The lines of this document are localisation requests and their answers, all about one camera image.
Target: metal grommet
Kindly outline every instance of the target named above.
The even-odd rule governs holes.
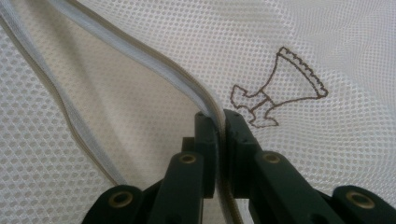
[[[271,162],[271,163],[278,163],[278,162],[280,162],[280,158],[279,158],[276,154],[274,154],[274,153],[265,153],[265,154],[262,156],[262,158],[263,158],[265,161],[268,161],[268,162]]]
[[[372,209],[375,207],[375,203],[371,198],[354,190],[349,191],[346,194],[346,198],[360,208]]]
[[[191,154],[184,154],[179,159],[183,163],[193,163],[197,160],[195,156]]]
[[[130,204],[133,198],[134,197],[131,192],[120,191],[111,195],[111,197],[108,199],[108,204],[114,208],[122,208]]]

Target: round hole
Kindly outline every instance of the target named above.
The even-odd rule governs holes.
[[[133,199],[133,195],[129,191],[120,191],[113,193],[108,199],[108,204],[114,208],[122,208],[130,204]]]
[[[314,224],[328,224],[326,217],[323,217],[318,214],[313,214],[310,216],[311,222]]]
[[[346,194],[346,198],[360,208],[372,209],[375,207],[375,203],[371,198],[354,190],[349,191]]]
[[[196,161],[196,158],[191,154],[186,154],[180,157],[180,161],[183,163],[193,163]]]
[[[273,154],[273,153],[266,153],[262,156],[262,158],[268,162],[271,162],[271,163],[280,162],[280,158],[276,154]]]

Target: black plastic part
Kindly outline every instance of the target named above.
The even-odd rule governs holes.
[[[158,191],[160,190],[162,180],[158,181],[148,189],[143,190],[143,202],[140,205],[140,211],[135,223],[147,223],[151,214]]]
[[[204,158],[177,153],[169,164],[152,207],[149,224],[198,224],[202,221]]]
[[[82,223],[138,223],[137,215],[142,199],[142,191],[140,189],[125,185],[116,186],[109,189],[98,198]]]
[[[204,196],[205,198],[213,198],[216,183],[219,134],[212,119],[205,116],[202,112],[195,115],[194,143],[194,151],[205,158]]]
[[[279,223],[344,223],[281,154],[258,152],[253,167],[255,179]]]
[[[231,110],[224,112],[227,118],[226,177],[235,198],[248,198],[253,174],[250,164],[261,149],[242,115]]]
[[[194,151],[195,149],[195,138],[194,137],[183,137],[181,143],[181,151]]]
[[[394,224],[396,210],[367,189],[338,187],[332,195],[333,209],[347,223]]]
[[[258,184],[252,184],[248,210],[255,224],[278,223],[270,204],[265,199]]]

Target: brown line drawing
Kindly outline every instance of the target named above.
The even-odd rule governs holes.
[[[289,99],[283,102],[277,102],[273,98],[274,95],[268,94],[266,92],[267,87],[271,85],[274,76],[276,75],[276,69],[278,68],[279,58],[285,60],[285,63],[290,63],[293,65],[299,74],[301,74],[309,85],[312,87],[315,92],[315,96],[300,96],[297,99]],[[253,119],[249,121],[249,123],[256,128],[265,128],[271,126],[278,126],[279,123],[274,118],[268,117],[269,113],[277,107],[280,107],[284,104],[298,102],[302,100],[317,100],[323,97],[326,97],[329,92],[324,87],[323,83],[320,79],[315,75],[314,71],[303,62],[301,58],[297,56],[297,54],[291,52],[291,50],[282,47],[276,54],[275,65],[271,75],[265,84],[253,94],[248,94],[248,90],[242,88],[239,85],[233,85],[233,89],[231,91],[230,100],[234,108],[246,108],[247,111],[253,116]],[[239,98],[243,98],[243,102],[236,102]],[[248,105],[248,99],[261,99],[258,103],[254,104],[254,106]]]

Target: white mesh fabric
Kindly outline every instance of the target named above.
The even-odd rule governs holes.
[[[262,147],[285,154],[326,193],[354,184],[396,204],[393,2],[80,2],[181,64],[230,109],[233,86],[256,93],[287,47],[329,95],[272,110],[278,126],[250,126]],[[279,66],[278,75],[299,76],[288,66]],[[295,85],[271,88],[287,92]],[[245,108],[238,111],[251,119]]]
[[[45,1],[17,1],[14,6],[46,63],[128,184],[145,189],[162,179],[170,158],[181,149],[182,137],[193,136],[196,105]],[[221,223],[218,200],[205,201],[204,213],[205,222]]]
[[[0,27],[0,223],[79,223],[111,183]]]
[[[358,185],[396,205],[393,2],[80,2],[200,78],[226,108],[246,120],[261,118],[261,125],[252,122],[250,128],[262,147],[283,153],[315,188],[331,193],[339,185]],[[181,136],[192,135],[196,107],[45,3],[15,5],[130,184],[144,188],[161,178]],[[296,59],[277,61],[282,47]],[[309,69],[299,70],[298,58],[328,95],[304,82]],[[249,97],[235,96],[246,107],[232,104],[235,85],[247,91]],[[249,111],[267,99],[264,94],[278,100]],[[311,99],[279,105],[296,95]],[[251,222],[247,202],[239,206]],[[221,223],[216,203],[205,205],[204,218]]]

